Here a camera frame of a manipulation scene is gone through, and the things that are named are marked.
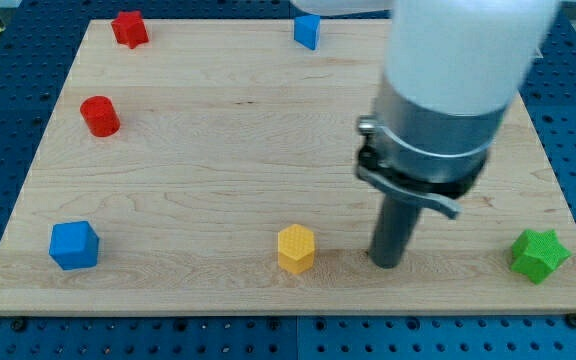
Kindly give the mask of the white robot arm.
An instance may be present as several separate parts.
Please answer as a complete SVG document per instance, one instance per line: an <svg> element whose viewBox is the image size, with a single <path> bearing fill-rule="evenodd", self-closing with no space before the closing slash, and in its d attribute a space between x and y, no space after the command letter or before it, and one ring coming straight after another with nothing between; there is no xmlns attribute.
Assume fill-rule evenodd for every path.
<svg viewBox="0 0 576 360"><path fill-rule="evenodd" d="M384 74L405 99L449 115L481 115L512 100L559 0L292 0L322 16L387 10Z"/></svg>

